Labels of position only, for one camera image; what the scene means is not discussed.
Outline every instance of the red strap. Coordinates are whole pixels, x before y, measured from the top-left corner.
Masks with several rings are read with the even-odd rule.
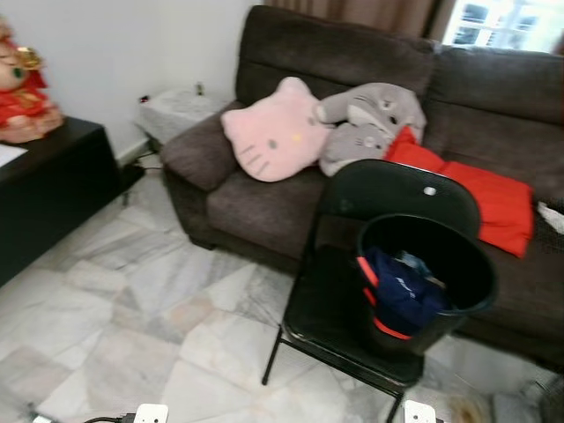
[[[378,277],[370,267],[370,264],[368,264],[367,259],[363,256],[360,256],[356,257],[356,260],[359,262],[360,268],[362,269],[362,271],[364,271],[364,274],[366,275],[370,283],[374,286],[378,286]]]
[[[384,333],[387,333],[388,335],[394,338],[403,339],[404,341],[412,338],[412,337],[408,337],[407,335],[404,335],[403,333],[399,333],[393,329],[390,329],[388,326],[384,325],[384,323],[380,322],[376,317],[374,318],[374,324],[379,330],[381,330]]]
[[[372,306],[376,305],[376,298],[374,297],[374,295],[370,292],[369,288],[364,288],[362,290],[362,292],[366,295],[366,297],[368,298],[368,301],[370,301],[370,304],[372,304]]]

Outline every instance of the sofa armrest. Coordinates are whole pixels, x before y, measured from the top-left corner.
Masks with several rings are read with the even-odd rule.
[[[206,192],[221,185],[238,165],[220,117],[236,108],[244,106],[233,101],[167,143],[160,153],[164,166]]]

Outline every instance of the marble floor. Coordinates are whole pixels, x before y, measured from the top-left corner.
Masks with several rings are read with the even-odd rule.
[[[390,398],[284,345],[260,384],[292,278],[189,243],[159,171],[0,290],[0,420],[30,401],[64,423],[170,407],[170,423],[382,421]],[[517,392],[551,374],[445,338],[408,397]]]

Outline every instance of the white paper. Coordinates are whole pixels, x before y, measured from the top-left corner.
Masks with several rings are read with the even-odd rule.
[[[0,144],[0,167],[10,163],[12,160],[21,156],[24,152],[27,152],[27,150],[20,147],[11,147]]]

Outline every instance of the black trash bin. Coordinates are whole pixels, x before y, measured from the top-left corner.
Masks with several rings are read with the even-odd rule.
[[[360,231],[357,257],[365,256],[372,247],[378,247],[389,256],[404,250],[423,260],[446,286],[451,305],[409,338],[394,335],[393,330],[382,330],[382,325],[377,324],[378,300],[370,301],[365,295],[370,281],[359,265],[356,324],[367,346],[376,353],[422,355],[442,336],[463,324],[469,315],[486,310],[494,302],[497,286],[491,262],[474,240],[451,227],[418,216],[384,215],[370,220]],[[371,289],[377,297],[377,288],[373,285]]]

